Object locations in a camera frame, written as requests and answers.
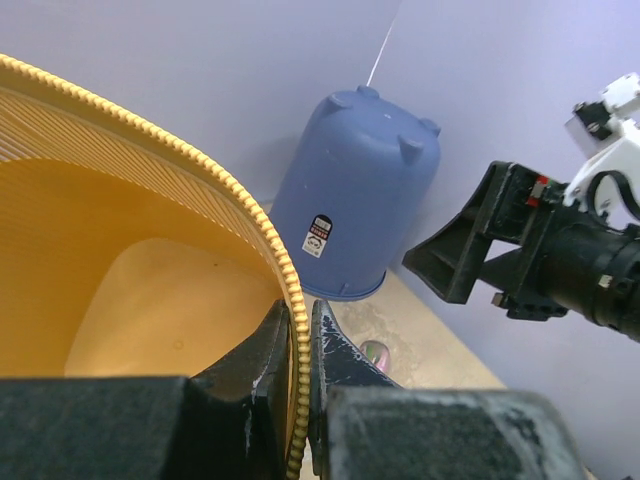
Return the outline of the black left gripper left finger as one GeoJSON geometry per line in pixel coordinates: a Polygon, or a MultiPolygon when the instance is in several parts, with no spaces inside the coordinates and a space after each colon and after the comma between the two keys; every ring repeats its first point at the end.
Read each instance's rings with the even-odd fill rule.
{"type": "Polygon", "coordinates": [[[289,312],[183,376],[11,379],[1,384],[5,479],[281,479],[289,312]]]}

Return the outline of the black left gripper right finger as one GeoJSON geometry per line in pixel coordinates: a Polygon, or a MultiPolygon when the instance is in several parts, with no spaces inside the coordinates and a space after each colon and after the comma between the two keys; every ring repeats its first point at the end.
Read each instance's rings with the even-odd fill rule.
{"type": "Polygon", "coordinates": [[[582,479],[558,411],[523,391],[406,389],[313,304],[308,439],[321,479],[582,479]]]}

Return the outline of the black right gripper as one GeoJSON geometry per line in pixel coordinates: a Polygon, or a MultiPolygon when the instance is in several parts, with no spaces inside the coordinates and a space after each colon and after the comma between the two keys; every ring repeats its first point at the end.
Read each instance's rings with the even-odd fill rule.
{"type": "Polygon", "coordinates": [[[602,172],[588,188],[585,211],[544,207],[520,249],[485,261],[496,238],[492,219],[510,182],[510,165],[494,162],[460,213],[408,250],[402,266],[450,304],[465,304],[479,278],[501,291],[494,302],[512,319],[547,320],[574,311],[588,320],[623,320],[625,232],[596,210],[604,180],[625,198],[625,176],[602,172]]]}

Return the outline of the blue plastic bucket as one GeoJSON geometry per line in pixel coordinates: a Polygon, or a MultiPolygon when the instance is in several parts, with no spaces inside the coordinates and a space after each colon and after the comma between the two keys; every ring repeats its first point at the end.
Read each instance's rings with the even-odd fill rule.
{"type": "Polygon", "coordinates": [[[435,177],[439,135],[371,87],[319,103],[269,212],[304,291],[355,301],[380,288],[435,177]]]}

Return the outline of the yellow slatted waste basket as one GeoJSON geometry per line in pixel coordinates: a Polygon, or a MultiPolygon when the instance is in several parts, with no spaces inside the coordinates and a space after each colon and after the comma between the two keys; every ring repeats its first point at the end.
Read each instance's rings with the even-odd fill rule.
{"type": "Polygon", "coordinates": [[[183,376],[289,312],[285,475],[310,410],[310,327],[275,227],[220,164],[84,88],[1,59],[1,384],[183,376]]]}

